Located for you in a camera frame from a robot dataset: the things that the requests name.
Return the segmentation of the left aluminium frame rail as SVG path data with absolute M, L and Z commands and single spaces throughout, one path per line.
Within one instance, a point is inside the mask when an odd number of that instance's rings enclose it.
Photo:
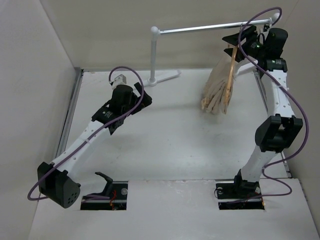
M 74 117 L 74 112 L 76 109 L 76 104 L 77 104 L 79 93 L 80 93 L 84 70 L 80 67 L 75 67 L 74 70 L 75 70 L 75 79 L 74 79 L 72 91 L 70 94 L 70 99 L 69 99 L 68 108 L 67 108 L 64 123 L 63 123 L 62 132 L 61 132 L 57 149 L 54 155 L 55 158 L 58 157 L 60 154 L 62 154 L 66 149 L 67 141 L 68 141 L 68 137 L 70 134 L 71 125 Z

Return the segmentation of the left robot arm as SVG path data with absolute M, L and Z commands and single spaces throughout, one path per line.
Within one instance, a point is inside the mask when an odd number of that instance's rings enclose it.
M 140 112 L 152 103 L 144 86 L 137 82 L 133 87 L 117 85 L 111 99 L 101 106 L 81 135 L 61 155 L 50 163 L 42 162 L 37 168 L 38 187 L 42 195 L 62 208 L 75 203 L 81 185 L 73 179 L 94 149 L 124 124 L 125 119 Z

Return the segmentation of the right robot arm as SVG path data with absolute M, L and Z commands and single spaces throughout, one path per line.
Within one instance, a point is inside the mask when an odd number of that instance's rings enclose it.
M 244 202 L 261 197 L 260 178 L 271 160 L 289 148 L 306 120 L 296 117 L 292 110 L 292 96 L 287 89 L 286 61 L 281 57 L 288 32 L 268 25 L 260 37 L 256 26 L 243 28 L 239 33 L 223 37 L 223 41 L 238 46 L 236 54 L 226 48 L 224 52 L 235 58 L 238 71 L 255 70 L 255 79 L 263 100 L 267 118 L 255 131 L 255 148 L 248 162 L 238 171 L 233 182 L 216 184 L 218 199 Z

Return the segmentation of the white clothes rack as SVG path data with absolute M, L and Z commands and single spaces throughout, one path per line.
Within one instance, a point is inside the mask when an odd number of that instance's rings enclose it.
M 213 24 L 213 25 L 203 25 L 194 27 L 184 27 L 184 28 L 173 28 L 160 30 L 157 26 L 152 26 L 151 31 L 151 51 L 150 51 L 150 76 L 148 79 L 143 81 L 145 87 L 154 87 L 157 84 L 178 78 L 181 75 L 181 71 L 178 69 L 165 70 L 164 73 L 156 73 L 156 56 L 157 56 L 157 41 L 159 36 L 171 35 L 171 34 L 182 34 L 182 33 L 193 33 L 201 31 L 211 31 L 211 30 L 224 30 L 243 27 L 247 21 L 242 22 L 232 22 L 223 24 Z

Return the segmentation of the wooden clothes hanger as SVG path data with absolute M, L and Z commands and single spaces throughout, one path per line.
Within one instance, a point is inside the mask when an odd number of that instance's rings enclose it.
M 235 75 L 235 68 L 236 68 L 236 56 L 238 52 L 238 38 L 234 37 L 233 40 L 229 41 L 226 40 L 227 42 L 227 48 L 231 50 L 231 55 L 227 55 L 231 57 L 231 67 L 230 67 L 230 73 L 228 77 L 228 82 L 226 86 L 226 94 L 225 94 L 225 103 L 228 102 L 229 96 L 230 96 L 230 90 L 231 90 L 231 78 L 232 76 L 234 77 Z

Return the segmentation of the beige trousers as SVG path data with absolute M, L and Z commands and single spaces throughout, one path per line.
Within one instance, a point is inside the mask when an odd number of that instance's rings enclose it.
M 228 102 L 225 103 L 225 95 L 229 73 L 232 66 L 232 58 L 224 55 L 218 64 L 212 69 L 203 89 L 201 109 L 207 113 L 218 115 L 226 114 L 233 93 L 234 76 L 231 77 L 231 88 Z

